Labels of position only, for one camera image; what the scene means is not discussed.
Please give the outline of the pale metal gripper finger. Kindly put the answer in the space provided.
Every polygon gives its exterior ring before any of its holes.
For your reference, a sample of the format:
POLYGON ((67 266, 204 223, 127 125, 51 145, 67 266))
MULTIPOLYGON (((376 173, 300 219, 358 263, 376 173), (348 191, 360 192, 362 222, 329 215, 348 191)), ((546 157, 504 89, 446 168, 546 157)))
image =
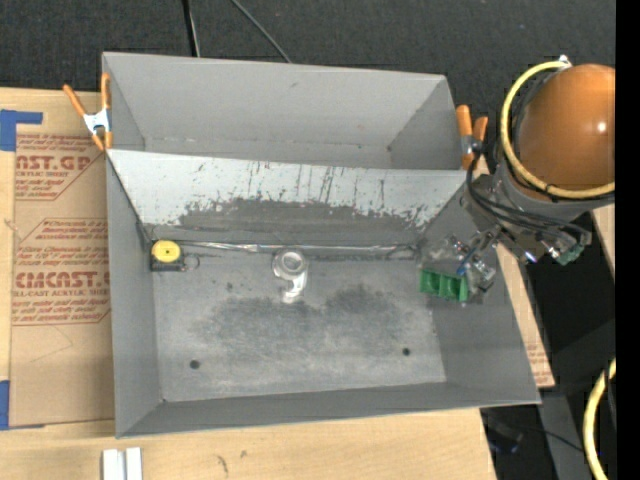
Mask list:
POLYGON ((465 278, 472 294, 486 292, 494 284, 496 269, 479 254, 474 254, 466 262, 465 278))
POLYGON ((436 241, 430 248, 430 258, 435 262, 460 265, 469 254, 469 245, 455 235, 436 241))

